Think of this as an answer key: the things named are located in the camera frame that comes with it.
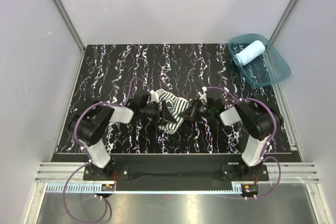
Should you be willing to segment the teal transparent plastic bin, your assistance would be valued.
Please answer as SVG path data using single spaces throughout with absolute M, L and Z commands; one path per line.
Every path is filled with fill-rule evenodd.
M 291 74 L 288 64 L 272 43 L 262 35 L 246 34 L 232 38 L 228 43 L 232 59 L 234 55 L 255 40 L 260 40 L 266 47 L 266 51 L 245 66 L 240 66 L 234 62 L 241 75 L 255 88 L 270 86 L 286 80 Z

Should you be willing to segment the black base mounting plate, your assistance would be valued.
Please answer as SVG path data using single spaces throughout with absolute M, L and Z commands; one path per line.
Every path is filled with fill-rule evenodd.
M 107 175 L 93 166 L 85 168 L 84 180 L 115 182 L 118 192 L 225 191 L 233 182 L 269 181 L 265 165 L 242 175 L 240 154 L 115 154 Z

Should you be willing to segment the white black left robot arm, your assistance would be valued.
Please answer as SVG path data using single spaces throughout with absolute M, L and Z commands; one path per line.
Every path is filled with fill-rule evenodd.
M 106 128 L 110 123 L 128 124 L 135 117 L 148 118 L 158 126 L 177 122 L 167 103 L 160 102 L 154 93 L 136 94 L 125 106 L 88 99 L 72 116 L 68 130 L 87 153 L 99 178 L 107 180 L 113 175 L 111 157 L 102 140 Z

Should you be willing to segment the light blue towel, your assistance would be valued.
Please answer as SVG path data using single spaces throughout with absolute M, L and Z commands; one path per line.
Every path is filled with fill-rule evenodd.
M 255 40 L 241 52 L 234 55 L 233 60 L 240 66 L 245 66 L 266 51 L 266 47 L 260 40 Z

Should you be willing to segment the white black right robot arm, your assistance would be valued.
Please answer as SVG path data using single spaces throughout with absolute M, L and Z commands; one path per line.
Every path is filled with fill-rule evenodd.
M 202 95 L 179 114 L 189 121 L 212 119 L 217 125 L 229 126 L 241 122 L 248 133 L 248 140 L 242 152 L 242 162 L 238 167 L 239 176 L 250 180 L 257 174 L 257 165 L 264 159 L 264 153 L 276 131 L 283 126 L 279 110 L 268 103 L 260 93 L 225 108 L 220 98 Z

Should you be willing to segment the green white striped towel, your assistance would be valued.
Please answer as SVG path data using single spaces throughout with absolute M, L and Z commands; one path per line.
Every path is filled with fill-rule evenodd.
M 173 93 L 170 93 L 163 89 L 159 89 L 157 91 L 160 96 L 160 108 L 162 108 L 161 102 L 165 101 L 169 112 L 176 120 L 176 123 L 168 123 L 165 126 L 159 126 L 159 129 L 163 130 L 167 134 L 175 134 L 184 122 L 184 118 L 180 117 L 179 114 L 184 112 L 188 108 L 189 103 L 185 98 L 177 97 Z

